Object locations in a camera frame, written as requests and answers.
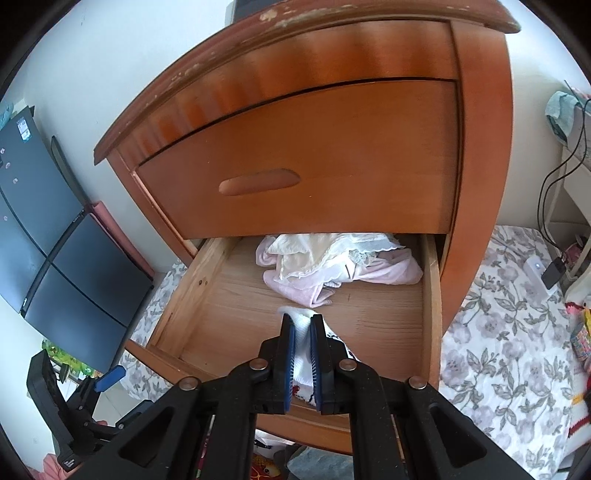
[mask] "open drawer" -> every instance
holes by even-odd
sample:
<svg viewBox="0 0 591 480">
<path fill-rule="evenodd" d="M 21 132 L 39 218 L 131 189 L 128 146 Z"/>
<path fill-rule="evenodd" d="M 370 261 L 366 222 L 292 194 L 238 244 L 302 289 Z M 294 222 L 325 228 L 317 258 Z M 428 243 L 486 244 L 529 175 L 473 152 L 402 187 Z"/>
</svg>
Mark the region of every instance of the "open drawer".
<svg viewBox="0 0 591 480">
<path fill-rule="evenodd" d="M 364 363 L 383 377 L 421 375 L 439 381 L 441 292 L 432 235 L 397 235 L 424 271 L 415 285 L 355 281 L 317 309 Z M 262 280 L 255 263 L 261 237 L 208 239 L 173 293 L 146 350 L 128 350 L 170 382 L 185 375 L 203 381 L 227 375 L 256 357 L 261 342 L 277 336 L 277 309 L 292 304 Z M 348 416 L 321 416 L 293 399 L 286 416 L 258 416 L 258 427 L 293 441 L 351 452 Z"/>
</svg>

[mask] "blue clip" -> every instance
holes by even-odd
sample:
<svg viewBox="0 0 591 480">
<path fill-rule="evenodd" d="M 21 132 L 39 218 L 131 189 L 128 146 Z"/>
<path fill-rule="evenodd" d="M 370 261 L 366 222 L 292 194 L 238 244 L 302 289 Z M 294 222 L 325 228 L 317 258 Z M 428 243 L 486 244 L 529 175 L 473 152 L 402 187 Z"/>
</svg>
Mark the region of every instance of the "blue clip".
<svg viewBox="0 0 591 480">
<path fill-rule="evenodd" d="M 109 370 L 102 377 L 100 377 L 95 383 L 95 392 L 102 393 L 106 392 L 113 385 L 125 376 L 125 367 L 117 365 L 116 367 Z"/>
</svg>

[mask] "refrigerator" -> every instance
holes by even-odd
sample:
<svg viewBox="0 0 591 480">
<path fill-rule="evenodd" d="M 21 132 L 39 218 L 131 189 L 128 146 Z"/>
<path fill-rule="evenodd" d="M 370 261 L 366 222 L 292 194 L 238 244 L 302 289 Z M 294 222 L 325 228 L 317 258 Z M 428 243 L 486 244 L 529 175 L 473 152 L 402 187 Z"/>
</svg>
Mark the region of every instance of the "refrigerator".
<svg viewBox="0 0 591 480">
<path fill-rule="evenodd" d="M 152 279 L 83 205 L 25 108 L 0 130 L 0 296 L 100 372 L 116 361 Z"/>
</svg>

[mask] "black cable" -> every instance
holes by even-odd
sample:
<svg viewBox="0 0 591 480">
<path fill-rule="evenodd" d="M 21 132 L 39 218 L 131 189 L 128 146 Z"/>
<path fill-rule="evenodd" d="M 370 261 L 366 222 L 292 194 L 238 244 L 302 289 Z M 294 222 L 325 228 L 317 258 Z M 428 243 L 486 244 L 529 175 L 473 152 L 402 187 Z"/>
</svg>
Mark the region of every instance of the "black cable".
<svg viewBox="0 0 591 480">
<path fill-rule="evenodd" d="M 569 175 L 571 175 L 571 173 L 573 173 L 575 170 L 577 170 L 585 161 L 585 158 L 587 157 L 587 130 L 585 127 L 585 120 L 586 120 L 586 109 L 587 109 L 587 104 L 589 103 L 591 99 L 588 99 L 585 104 L 583 105 L 583 110 L 582 110 L 582 114 L 583 114 L 583 126 L 581 128 L 581 133 L 579 134 L 579 141 L 577 142 L 577 145 L 575 146 L 575 148 L 573 149 L 573 153 L 571 155 L 569 155 L 568 159 L 566 161 L 568 161 L 570 158 L 572 158 L 572 156 L 574 155 L 574 153 L 577 151 L 577 149 L 579 148 L 579 144 L 580 144 L 580 137 L 581 135 L 584 136 L 584 153 L 583 153 L 583 157 L 581 158 L 581 160 L 579 161 L 578 165 L 573 167 L 572 170 L 568 171 L 567 173 L 565 173 L 564 175 L 561 175 L 560 177 L 556 178 L 555 180 L 553 180 L 548 187 L 546 188 L 546 192 L 544 194 L 544 200 L 542 202 L 542 224 L 544 227 L 544 232 L 547 236 L 550 236 L 549 231 L 546 229 L 545 226 L 545 222 L 544 222 L 544 214 L 545 214 L 545 208 L 546 208 L 546 198 L 548 197 L 548 193 L 550 192 L 550 188 L 552 187 L 552 185 L 558 183 L 560 180 L 565 179 L 566 177 L 568 177 Z M 560 248 L 557 247 L 561 252 L 564 253 L 564 255 L 566 256 L 566 253 Z"/>
<path fill-rule="evenodd" d="M 585 105 L 582 105 L 583 107 L 583 127 L 581 129 L 581 132 L 579 134 L 579 139 L 577 140 L 577 144 L 575 145 L 573 152 L 568 156 L 568 158 L 566 158 L 566 160 L 564 160 L 563 162 L 561 162 L 556 168 L 554 168 L 553 170 L 551 170 L 546 177 L 544 178 L 544 181 L 542 182 L 542 186 L 540 187 L 540 195 L 538 196 L 538 206 L 537 206 L 537 222 L 538 222 L 538 230 L 540 231 L 540 234 L 542 235 L 542 238 L 544 238 L 544 240 L 546 240 L 549 244 L 554 245 L 556 248 L 558 248 L 563 254 L 564 252 L 562 251 L 562 249 L 556 245 L 549 237 L 550 234 L 548 232 L 548 230 L 545 227 L 545 222 L 544 222 L 544 215 L 545 215 L 545 210 L 542 208 L 541 211 L 541 225 L 540 225 L 540 203 L 542 201 L 542 195 L 544 192 L 544 185 L 545 183 L 548 181 L 548 179 L 559 169 L 562 168 L 562 166 L 564 166 L 571 158 L 573 158 L 575 152 L 577 151 L 577 149 L 579 148 L 579 145 L 581 143 L 581 139 L 583 138 L 583 133 L 585 134 L 585 139 L 587 136 L 587 133 L 585 131 L 585 111 L 587 108 L 587 104 L 589 103 L 589 100 L 587 100 L 585 102 Z"/>
<path fill-rule="evenodd" d="M 583 125 L 581 128 L 581 132 L 579 134 L 579 139 L 577 140 L 577 144 L 575 145 L 575 147 L 573 148 L 573 152 L 566 158 L 566 160 L 564 160 L 563 162 L 561 162 L 556 168 L 554 168 L 553 170 L 551 170 L 546 177 L 544 178 L 544 181 L 542 182 L 542 186 L 540 187 L 540 195 L 538 196 L 538 206 L 537 206 L 537 215 L 536 215 L 536 220 L 538 223 L 538 230 L 540 231 L 540 234 L 542 235 L 542 238 L 544 240 L 546 240 L 549 244 L 553 245 L 554 247 L 556 247 L 558 250 L 560 250 L 561 252 L 561 257 L 562 259 L 564 259 L 566 257 L 566 252 L 560 247 L 558 246 L 554 241 L 552 241 L 550 239 L 550 233 L 546 228 L 545 222 L 544 222 L 544 215 L 545 215 L 545 203 L 546 203 L 546 198 L 548 196 L 548 193 L 550 191 L 550 188 L 552 187 L 552 185 L 556 184 L 557 182 L 559 182 L 562 179 L 565 179 L 566 177 L 568 177 L 569 175 L 571 175 L 571 173 L 573 173 L 575 170 L 577 170 L 577 168 L 579 168 L 586 156 L 587 156 L 587 131 L 586 131 L 586 126 L 585 126 L 585 120 L 586 120 L 586 110 L 587 110 L 587 105 L 588 103 L 591 101 L 591 98 L 587 99 L 587 101 L 584 103 L 584 105 L 582 105 L 582 115 L 583 115 Z M 585 150 L 583 153 L 583 158 L 580 160 L 580 162 L 578 163 L 577 166 L 575 166 L 572 170 L 570 170 L 569 172 L 565 173 L 564 175 L 558 177 L 557 179 L 553 180 L 548 187 L 546 188 L 546 191 L 544 193 L 544 186 L 545 183 L 548 181 L 548 179 L 555 173 L 557 172 L 559 169 L 562 168 L 562 166 L 566 165 L 569 160 L 571 158 L 574 157 L 575 152 L 579 149 L 579 145 L 581 143 L 581 139 L 584 136 L 584 145 L 585 145 Z"/>
</svg>

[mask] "drawer handle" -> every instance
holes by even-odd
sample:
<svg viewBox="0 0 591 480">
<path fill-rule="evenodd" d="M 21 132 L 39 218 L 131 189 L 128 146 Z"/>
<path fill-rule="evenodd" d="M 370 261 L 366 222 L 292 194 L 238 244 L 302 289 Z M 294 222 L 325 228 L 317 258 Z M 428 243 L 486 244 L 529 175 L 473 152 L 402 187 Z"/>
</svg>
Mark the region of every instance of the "drawer handle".
<svg viewBox="0 0 591 480">
<path fill-rule="evenodd" d="M 240 175 L 224 180 L 218 188 L 222 195 L 234 197 L 247 193 L 266 192 L 267 190 L 286 189 L 300 182 L 300 176 L 286 168 L 260 171 L 251 175 Z"/>
</svg>

